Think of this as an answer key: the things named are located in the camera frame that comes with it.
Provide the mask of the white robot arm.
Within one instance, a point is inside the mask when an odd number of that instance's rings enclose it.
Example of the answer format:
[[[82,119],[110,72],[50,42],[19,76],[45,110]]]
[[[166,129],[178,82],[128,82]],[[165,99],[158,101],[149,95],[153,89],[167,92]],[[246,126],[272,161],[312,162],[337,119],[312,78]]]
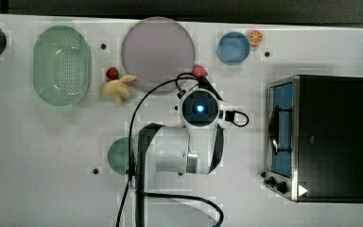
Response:
[[[220,208],[211,201],[184,195],[180,190],[164,192],[157,186],[160,172],[204,174],[213,172],[224,150],[226,113],[231,110],[213,89],[198,88],[181,95],[181,124],[170,127],[150,123],[137,136],[135,175],[136,227],[220,227],[218,219],[190,206],[197,201]]]

